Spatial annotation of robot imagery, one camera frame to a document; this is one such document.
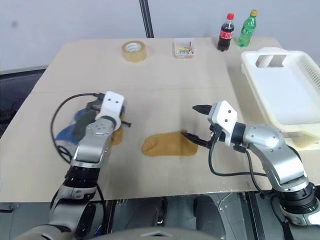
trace sprite bottle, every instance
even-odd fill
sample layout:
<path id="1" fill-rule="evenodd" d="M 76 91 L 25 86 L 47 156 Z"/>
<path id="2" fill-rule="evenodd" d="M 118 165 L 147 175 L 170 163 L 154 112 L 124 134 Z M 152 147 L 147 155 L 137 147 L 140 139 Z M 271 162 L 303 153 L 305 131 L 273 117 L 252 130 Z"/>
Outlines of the sprite bottle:
<path id="1" fill-rule="evenodd" d="M 253 9 L 250 13 L 250 16 L 244 21 L 244 24 L 241 30 L 241 35 L 238 38 L 238 42 L 237 42 L 239 47 L 247 47 L 249 45 L 250 39 L 256 29 L 257 15 L 258 15 L 258 11 Z"/>

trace cola bottle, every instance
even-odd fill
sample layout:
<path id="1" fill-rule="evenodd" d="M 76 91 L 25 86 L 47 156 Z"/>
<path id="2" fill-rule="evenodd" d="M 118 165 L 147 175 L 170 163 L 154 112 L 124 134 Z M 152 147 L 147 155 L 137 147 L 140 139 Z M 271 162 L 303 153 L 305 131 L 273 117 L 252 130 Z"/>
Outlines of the cola bottle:
<path id="1" fill-rule="evenodd" d="M 233 13 L 228 13 L 225 23 L 221 26 L 220 37 L 217 46 L 218 50 L 221 52 L 229 49 L 232 32 L 235 30 L 235 25 L 233 23 L 234 17 L 235 15 Z"/>

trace red bottle label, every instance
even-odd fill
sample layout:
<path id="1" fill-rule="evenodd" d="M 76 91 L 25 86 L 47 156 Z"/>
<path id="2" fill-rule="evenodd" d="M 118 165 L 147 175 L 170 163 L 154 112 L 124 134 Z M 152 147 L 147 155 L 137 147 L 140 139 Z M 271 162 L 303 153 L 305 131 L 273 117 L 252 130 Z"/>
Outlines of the red bottle label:
<path id="1" fill-rule="evenodd" d="M 232 38 L 232 31 L 220 31 L 220 37 L 222 39 L 231 39 Z"/>

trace red bottle cap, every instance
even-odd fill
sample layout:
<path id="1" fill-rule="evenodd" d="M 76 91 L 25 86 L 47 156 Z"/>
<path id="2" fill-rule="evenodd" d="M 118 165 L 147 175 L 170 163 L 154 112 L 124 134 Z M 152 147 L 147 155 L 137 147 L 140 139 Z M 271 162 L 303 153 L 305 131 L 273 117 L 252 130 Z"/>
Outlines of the red bottle cap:
<path id="1" fill-rule="evenodd" d="M 235 17 L 235 15 L 233 14 L 233 13 L 228 13 L 228 15 L 226 16 L 226 18 L 228 19 L 228 20 L 233 20 L 234 19 L 234 17 Z"/>

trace white wall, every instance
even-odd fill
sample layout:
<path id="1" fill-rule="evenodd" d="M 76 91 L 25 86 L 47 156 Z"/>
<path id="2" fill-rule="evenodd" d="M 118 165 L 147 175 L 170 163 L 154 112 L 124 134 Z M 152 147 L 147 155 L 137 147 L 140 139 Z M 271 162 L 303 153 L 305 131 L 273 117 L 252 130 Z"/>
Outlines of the white wall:
<path id="1" fill-rule="evenodd" d="M 255 36 L 275 37 L 320 64 L 320 0 L 148 0 L 155 38 L 219 36 L 228 12 L 235 37 L 251 9 L 258 10 Z"/>
<path id="2" fill-rule="evenodd" d="M 144 37 L 138 0 L 0 0 L 0 73 L 48 65 L 67 41 Z"/>

